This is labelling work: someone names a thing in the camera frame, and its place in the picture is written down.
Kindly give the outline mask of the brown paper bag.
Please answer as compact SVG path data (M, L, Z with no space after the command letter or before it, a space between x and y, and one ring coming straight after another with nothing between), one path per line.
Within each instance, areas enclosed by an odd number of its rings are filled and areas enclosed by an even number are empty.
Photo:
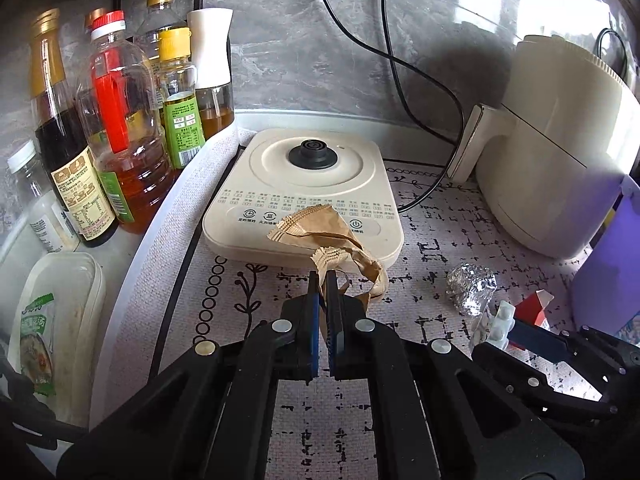
M358 299L367 308L381 300L388 289L387 271L349 229L347 223L329 204L307 207L284 217L267 235L275 243L311 249L311 261L323 285L329 270L352 262L371 288Z

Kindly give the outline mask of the red white small carton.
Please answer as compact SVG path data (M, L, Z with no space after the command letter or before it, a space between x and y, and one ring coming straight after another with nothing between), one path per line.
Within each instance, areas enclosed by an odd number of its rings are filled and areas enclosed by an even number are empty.
M515 306L514 318L535 326L543 326L546 322L546 307L552 303L554 296L544 289L536 290Z

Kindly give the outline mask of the aluminium foil ball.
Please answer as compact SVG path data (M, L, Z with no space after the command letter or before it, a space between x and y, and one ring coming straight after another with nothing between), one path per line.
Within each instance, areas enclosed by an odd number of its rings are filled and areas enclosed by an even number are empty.
M487 266L462 262L447 275L447 296L460 314L470 318L484 312L496 290L495 273Z

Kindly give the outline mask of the patterned white counter mat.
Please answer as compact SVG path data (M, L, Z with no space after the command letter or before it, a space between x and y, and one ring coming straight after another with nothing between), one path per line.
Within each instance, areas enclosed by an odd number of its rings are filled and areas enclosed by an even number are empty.
M326 282L319 344L328 342ZM312 382L306 292L244 340L203 339L58 464L63 479L261 479L280 382ZM368 385L382 479L580 479L579 454L460 350L400 338L343 294L345 378Z

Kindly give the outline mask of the cream kettle base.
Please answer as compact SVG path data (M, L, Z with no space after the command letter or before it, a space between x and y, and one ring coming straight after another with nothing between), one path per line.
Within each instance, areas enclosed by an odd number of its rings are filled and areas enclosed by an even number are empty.
M268 234L289 214L324 204L383 266L396 262L404 232L390 181L380 149L359 134L256 133L204 214L204 240L230 260L309 269L309 249L273 242Z

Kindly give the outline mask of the purple plastic bin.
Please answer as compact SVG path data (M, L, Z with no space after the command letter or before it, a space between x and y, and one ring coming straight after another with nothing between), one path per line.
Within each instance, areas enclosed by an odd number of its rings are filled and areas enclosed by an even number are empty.
M639 343L639 185L624 177L622 201L598 244L570 285L575 324L635 346Z

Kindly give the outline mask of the green label vinegar bottle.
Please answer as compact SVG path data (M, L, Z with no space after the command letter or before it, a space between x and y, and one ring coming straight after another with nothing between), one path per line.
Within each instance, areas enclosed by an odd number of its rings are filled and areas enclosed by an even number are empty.
M190 29L162 30L158 52L168 151L172 166L183 170L205 144L195 92L196 67L191 62Z

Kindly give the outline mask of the white plastic lidded container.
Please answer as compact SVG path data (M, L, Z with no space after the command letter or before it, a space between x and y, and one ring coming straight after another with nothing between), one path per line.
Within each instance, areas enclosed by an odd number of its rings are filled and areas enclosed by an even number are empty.
M93 355L105 278L86 252L52 252L32 268L17 304L9 362L60 422L89 422Z

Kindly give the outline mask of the cream air fryer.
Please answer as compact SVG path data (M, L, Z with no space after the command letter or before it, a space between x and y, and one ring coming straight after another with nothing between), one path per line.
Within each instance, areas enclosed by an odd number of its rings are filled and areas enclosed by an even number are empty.
M639 151L639 103L608 64L559 36L516 46L498 107L473 107L448 178L476 177L513 238L553 259L578 255Z

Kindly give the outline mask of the small clear white-cap jar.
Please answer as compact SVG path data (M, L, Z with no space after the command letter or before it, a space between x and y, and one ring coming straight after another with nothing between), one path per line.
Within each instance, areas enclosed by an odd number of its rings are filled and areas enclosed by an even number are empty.
M6 162L27 223L47 252L74 252L79 238L55 194L34 142L27 141Z

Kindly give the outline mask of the red cap oil bottle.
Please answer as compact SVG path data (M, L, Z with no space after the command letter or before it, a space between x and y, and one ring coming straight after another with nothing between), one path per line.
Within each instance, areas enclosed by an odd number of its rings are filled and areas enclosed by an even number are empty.
M151 63L126 39L125 14L92 21L76 105L94 168L120 226L142 234L175 182Z

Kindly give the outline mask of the white top oil dispenser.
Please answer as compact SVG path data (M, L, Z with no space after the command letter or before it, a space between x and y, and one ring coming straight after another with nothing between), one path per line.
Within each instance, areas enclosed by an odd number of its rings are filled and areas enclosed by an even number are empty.
M195 94L205 139L234 121L229 32L233 11L194 10L188 14L191 61L196 67Z

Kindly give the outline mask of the dark soy sauce bottle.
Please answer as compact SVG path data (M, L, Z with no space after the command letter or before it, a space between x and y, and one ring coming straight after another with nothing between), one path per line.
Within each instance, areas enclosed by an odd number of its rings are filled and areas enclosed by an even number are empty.
M81 243L96 247L118 221L105 196L88 147L58 43L60 11L39 14L30 25L30 96L38 148L55 194Z

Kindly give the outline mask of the gold cap clear bottle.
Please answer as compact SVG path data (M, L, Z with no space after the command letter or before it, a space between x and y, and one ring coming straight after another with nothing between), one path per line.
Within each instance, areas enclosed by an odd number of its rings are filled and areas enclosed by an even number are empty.
M146 14L142 24L134 34L134 43L149 59L154 75L160 70L160 32L186 26L186 20L179 18L172 8L174 0L146 0Z

